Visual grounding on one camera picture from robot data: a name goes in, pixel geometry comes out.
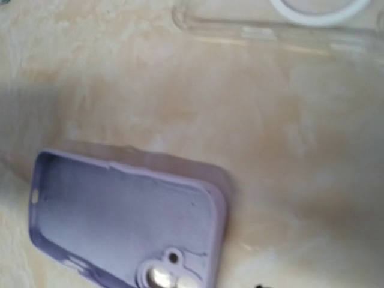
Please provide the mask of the lavender phone case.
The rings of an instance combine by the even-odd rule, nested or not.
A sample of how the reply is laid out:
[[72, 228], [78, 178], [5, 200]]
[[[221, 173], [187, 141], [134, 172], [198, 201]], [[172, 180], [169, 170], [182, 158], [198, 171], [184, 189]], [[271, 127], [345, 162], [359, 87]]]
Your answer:
[[213, 164], [80, 142], [37, 154], [28, 232], [101, 287], [215, 287], [232, 194]]

